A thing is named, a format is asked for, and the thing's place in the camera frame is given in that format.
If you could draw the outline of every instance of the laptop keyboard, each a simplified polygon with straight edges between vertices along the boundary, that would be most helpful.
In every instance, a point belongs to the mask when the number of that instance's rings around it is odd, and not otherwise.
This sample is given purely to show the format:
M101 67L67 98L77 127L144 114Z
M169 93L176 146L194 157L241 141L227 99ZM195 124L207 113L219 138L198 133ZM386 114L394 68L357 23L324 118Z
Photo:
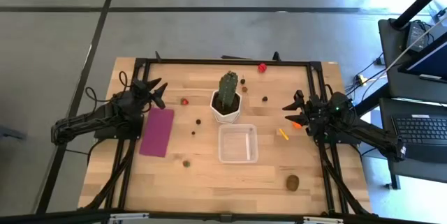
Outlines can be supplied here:
M396 133L404 143L447 145L447 117L427 115L393 116Z

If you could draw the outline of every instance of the transparent plastic box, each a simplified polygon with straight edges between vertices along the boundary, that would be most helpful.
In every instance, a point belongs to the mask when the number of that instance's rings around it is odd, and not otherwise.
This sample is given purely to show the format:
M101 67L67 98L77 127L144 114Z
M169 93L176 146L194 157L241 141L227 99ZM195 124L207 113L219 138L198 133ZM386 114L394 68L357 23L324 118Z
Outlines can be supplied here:
M222 163L256 163L258 136L251 124L223 124L219 127L219 160Z

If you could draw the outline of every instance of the gray floor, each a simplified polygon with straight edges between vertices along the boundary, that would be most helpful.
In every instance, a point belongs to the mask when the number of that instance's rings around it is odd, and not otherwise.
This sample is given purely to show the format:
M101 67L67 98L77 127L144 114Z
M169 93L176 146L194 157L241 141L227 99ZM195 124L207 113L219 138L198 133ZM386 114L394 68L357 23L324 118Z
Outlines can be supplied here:
M112 6L356 7L367 13L109 13L87 85L104 97L115 57L218 58L229 54L270 59L338 61L345 84L381 53L377 21L395 17L413 0L112 0ZM102 6L104 0L0 0L0 6ZM98 13L0 13L0 124L28 134L0 142L0 215L33 211L53 146L50 126L66 114L98 21ZM430 20L428 16L418 17ZM374 74L373 67L365 75ZM83 99L79 113L92 102ZM69 148L87 151L91 136ZM73 210L85 174L85 156L66 154L50 211ZM388 169L365 158L375 213L446 222L441 204L447 186L411 178L402 190L381 187ZM196 221L178 221L178 223Z

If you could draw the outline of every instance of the white geometric planter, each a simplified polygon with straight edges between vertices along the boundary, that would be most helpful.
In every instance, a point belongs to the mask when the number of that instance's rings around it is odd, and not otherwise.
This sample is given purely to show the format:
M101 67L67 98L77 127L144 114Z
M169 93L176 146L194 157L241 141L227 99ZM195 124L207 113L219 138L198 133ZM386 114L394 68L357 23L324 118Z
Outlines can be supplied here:
M214 95L216 94L216 92L219 92L219 91L214 91L212 93L211 101L210 101L210 108L211 108L211 110L214 113L214 117L216 118L216 120L219 123L223 123L223 124L231 124L231 123L233 123L234 121L236 121L236 119L240 115L240 106L242 104L242 96L238 92L236 92L236 94L239 96L239 107L238 107L237 111L231 112L230 114L227 114L227 115L222 115L214 107L212 107L212 99L214 98Z

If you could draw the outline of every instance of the purple notebook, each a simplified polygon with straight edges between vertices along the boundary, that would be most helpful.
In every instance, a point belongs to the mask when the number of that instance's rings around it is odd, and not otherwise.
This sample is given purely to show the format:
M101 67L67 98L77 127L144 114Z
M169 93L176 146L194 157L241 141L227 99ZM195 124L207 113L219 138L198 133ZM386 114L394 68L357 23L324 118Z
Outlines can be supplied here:
M151 109L141 142L140 154L156 157L166 156L173 121L174 110Z

